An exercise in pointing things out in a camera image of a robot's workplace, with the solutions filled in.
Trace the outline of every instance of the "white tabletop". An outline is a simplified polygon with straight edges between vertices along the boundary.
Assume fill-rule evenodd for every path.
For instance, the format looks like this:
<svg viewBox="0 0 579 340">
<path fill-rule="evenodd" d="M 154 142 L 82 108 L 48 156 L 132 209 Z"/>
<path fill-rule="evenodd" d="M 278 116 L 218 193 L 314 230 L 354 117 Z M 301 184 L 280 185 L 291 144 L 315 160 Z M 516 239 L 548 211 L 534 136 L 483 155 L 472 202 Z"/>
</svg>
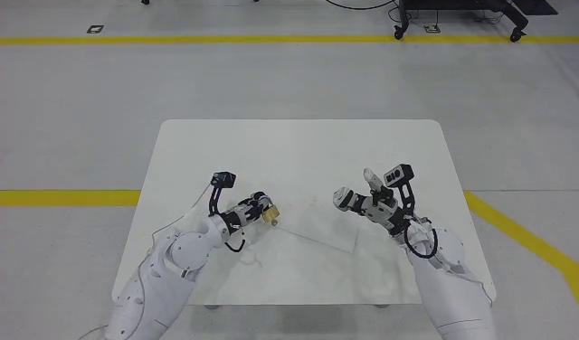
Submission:
<svg viewBox="0 0 579 340">
<path fill-rule="evenodd" d="M 463 240 L 470 269 L 496 291 L 464 200 L 441 127 L 431 120 L 169 120 L 159 132 L 127 246 L 112 290 L 116 298 L 151 246 L 150 233 L 191 207 L 213 172 L 237 174 L 223 190 L 225 210 L 256 191 L 278 206 L 280 224 L 246 228 L 237 254 L 213 250 L 189 305 L 420 303 L 412 267 L 388 233 L 332 194 L 369 188 L 365 167 L 378 176 L 401 163 L 413 167 L 415 211 Z M 208 213 L 209 194 L 192 230 Z M 240 242 L 236 233 L 233 246 Z"/>
</svg>

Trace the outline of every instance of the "robot forearm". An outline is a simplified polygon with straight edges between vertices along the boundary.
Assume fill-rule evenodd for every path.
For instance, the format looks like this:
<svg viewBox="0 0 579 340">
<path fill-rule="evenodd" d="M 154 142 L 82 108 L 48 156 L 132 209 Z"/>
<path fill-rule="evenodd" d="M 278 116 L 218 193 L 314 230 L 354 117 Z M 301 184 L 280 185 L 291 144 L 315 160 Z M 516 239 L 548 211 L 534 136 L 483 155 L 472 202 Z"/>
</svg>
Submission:
<svg viewBox="0 0 579 340">
<path fill-rule="evenodd" d="M 225 212 L 219 212 L 217 201 L 223 188 L 233 187 L 235 175 L 216 173 L 209 202 L 210 216 L 195 231 L 180 232 L 169 227 L 160 233 L 147 256 L 138 265 L 115 301 L 107 340 L 158 340 L 183 311 L 195 288 L 212 249 L 224 244 L 231 234 L 262 216 L 275 225 L 279 215 L 270 197 L 263 192 L 252 194 Z"/>
<path fill-rule="evenodd" d="M 496 340 L 490 299 L 466 267 L 462 242 L 452 231 L 434 230 L 428 219 L 414 214 L 413 176 L 409 165 L 399 165 L 384 175 L 384 186 L 365 169 L 371 195 L 343 187 L 334 193 L 334 204 L 379 223 L 406 250 L 424 307 L 444 340 Z M 399 190 L 402 208 L 390 188 Z"/>
</svg>

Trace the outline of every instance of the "caster wheel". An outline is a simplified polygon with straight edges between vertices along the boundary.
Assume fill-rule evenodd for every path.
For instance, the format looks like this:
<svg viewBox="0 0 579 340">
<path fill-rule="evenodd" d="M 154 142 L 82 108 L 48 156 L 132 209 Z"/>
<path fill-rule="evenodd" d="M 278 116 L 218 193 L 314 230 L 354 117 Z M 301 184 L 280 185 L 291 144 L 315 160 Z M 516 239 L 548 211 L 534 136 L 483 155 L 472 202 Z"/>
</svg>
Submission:
<svg viewBox="0 0 579 340">
<path fill-rule="evenodd" d="M 402 31 L 402 29 L 398 26 L 395 26 L 396 30 L 394 31 L 394 38 L 396 40 L 401 40 L 402 37 L 404 36 L 404 32 Z"/>
<path fill-rule="evenodd" d="M 523 33 L 522 31 L 520 31 L 519 29 L 515 28 L 513 29 L 513 33 L 510 35 L 510 41 L 512 43 L 516 43 L 517 41 L 519 41 L 521 39 L 522 36 L 524 36 L 525 33 Z"/>
</svg>

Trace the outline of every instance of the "robotic hand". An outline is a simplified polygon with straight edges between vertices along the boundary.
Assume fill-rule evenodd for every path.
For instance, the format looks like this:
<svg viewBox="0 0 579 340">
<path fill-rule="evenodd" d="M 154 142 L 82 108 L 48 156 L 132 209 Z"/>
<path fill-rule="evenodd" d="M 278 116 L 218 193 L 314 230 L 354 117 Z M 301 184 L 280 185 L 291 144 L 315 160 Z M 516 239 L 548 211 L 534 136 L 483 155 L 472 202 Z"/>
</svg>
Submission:
<svg viewBox="0 0 579 340">
<path fill-rule="evenodd" d="M 370 196 L 342 187 L 334 193 L 334 205 L 382 225 L 404 247 L 424 307 L 444 340 L 496 340 L 492 302 L 482 282 L 466 267 L 459 237 L 449 229 L 434 230 L 428 218 L 414 213 L 413 177 L 409 165 L 399 165 L 384 175 L 384 186 L 366 168 Z M 402 207 L 391 188 L 398 189 Z"/>
<path fill-rule="evenodd" d="M 233 208 L 219 212 L 217 202 L 222 189 L 233 188 L 234 183 L 232 173 L 214 174 L 209 217 L 195 231 L 180 232 L 169 225 L 166 230 L 153 233 L 153 247 L 114 304 L 105 339 L 158 340 L 183 311 L 213 248 L 225 244 L 233 252 L 241 251 L 245 240 L 239 249 L 232 248 L 227 241 L 260 216 L 265 222 L 277 224 L 275 218 L 280 213 L 264 192 L 254 193 Z M 162 230 L 157 241 L 155 234 Z"/>
</svg>

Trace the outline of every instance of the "yellow floor line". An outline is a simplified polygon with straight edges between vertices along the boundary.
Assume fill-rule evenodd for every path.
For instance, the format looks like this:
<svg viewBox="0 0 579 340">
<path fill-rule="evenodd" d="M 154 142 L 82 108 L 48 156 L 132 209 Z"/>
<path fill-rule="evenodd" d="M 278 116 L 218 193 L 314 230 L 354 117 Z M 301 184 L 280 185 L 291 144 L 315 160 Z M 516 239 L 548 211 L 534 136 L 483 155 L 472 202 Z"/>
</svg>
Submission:
<svg viewBox="0 0 579 340">
<path fill-rule="evenodd" d="M 120 45 L 194 43 L 511 43 L 499 35 L 406 35 L 399 42 L 384 35 L 220 35 L 0 37 L 0 45 Z M 579 36 L 525 36 L 518 43 L 579 43 Z"/>
<path fill-rule="evenodd" d="M 133 207 L 139 190 L 0 190 L 0 207 Z M 579 303 L 579 264 L 525 227 L 464 191 L 470 210 L 559 269 Z"/>
<path fill-rule="evenodd" d="M 138 190 L 0 191 L 0 207 L 133 207 Z"/>
<path fill-rule="evenodd" d="M 535 253 L 538 258 L 559 269 L 563 273 L 569 288 L 571 288 L 575 301 L 579 303 L 579 263 L 503 213 L 492 208 L 473 193 L 464 191 L 464 197 L 473 213 L 517 241 L 527 250 Z"/>
</svg>

